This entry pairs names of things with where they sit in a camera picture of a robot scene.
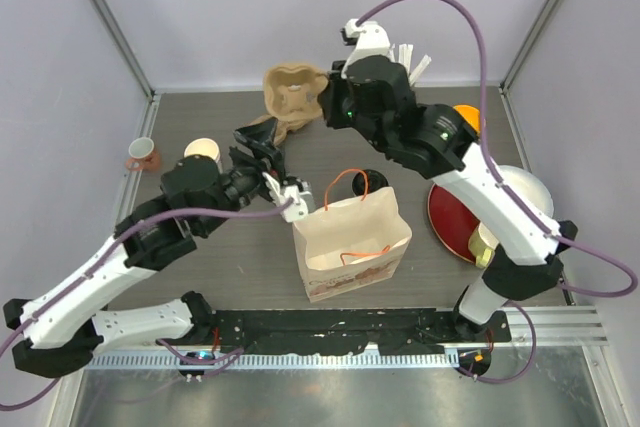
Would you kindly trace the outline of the black cup lid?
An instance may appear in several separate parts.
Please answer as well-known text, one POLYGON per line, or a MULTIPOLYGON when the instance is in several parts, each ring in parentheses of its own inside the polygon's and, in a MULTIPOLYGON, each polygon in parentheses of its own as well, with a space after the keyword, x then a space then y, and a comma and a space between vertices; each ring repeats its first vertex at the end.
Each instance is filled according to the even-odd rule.
POLYGON ((388 186, 387 178, 381 172, 373 169, 365 169, 364 172, 356 173, 351 182, 352 192, 355 196, 370 194, 388 186))

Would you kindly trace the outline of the paper bag with orange handles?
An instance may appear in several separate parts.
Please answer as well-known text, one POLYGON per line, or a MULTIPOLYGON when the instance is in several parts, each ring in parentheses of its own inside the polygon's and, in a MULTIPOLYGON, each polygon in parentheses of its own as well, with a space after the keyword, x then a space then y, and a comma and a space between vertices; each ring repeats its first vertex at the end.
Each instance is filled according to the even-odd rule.
POLYGON ((371 189, 361 169, 363 193, 323 206, 293 223, 299 273, 310 302, 319 302, 391 278, 412 239, 393 188, 371 189))

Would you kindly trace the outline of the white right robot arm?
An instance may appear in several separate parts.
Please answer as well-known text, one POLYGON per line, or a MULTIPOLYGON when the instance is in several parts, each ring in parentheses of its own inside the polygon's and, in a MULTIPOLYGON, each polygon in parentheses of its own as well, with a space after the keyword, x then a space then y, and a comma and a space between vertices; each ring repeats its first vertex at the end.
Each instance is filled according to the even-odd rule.
POLYGON ((495 162, 483 155, 475 129, 449 105, 418 103, 401 64, 384 55, 335 61, 318 102, 327 126, 356 130, 386 159, 461 201, 497 238, 489 266, 454 307, 457 338, 477 340, 506 302, 558 286, 566 248, 555 237, 576 237, 576 225, 515 201, 495 162))

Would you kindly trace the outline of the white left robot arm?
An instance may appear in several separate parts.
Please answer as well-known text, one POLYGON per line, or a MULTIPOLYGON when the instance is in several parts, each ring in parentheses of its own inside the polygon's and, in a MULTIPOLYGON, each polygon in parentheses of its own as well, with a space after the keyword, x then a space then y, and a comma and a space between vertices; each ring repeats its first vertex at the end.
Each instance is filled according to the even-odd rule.
POLYGON ((137 283, 197 248, 243 208, 267 197, 265 177, 284 173, 274 144, 274 118, 239 128, 230 148, 232 167, 192 154, 161 177, 159 196, 138 205, 98 252, 56 288, 37 299, 11 299, 3 307, 8 328, 21 335, 11 355, 17 370, 56 379, 76 372, 98 354, 137 342, 205 344, 212 310, 193 291, 163 306, 108 312, 106 306, 137 283))

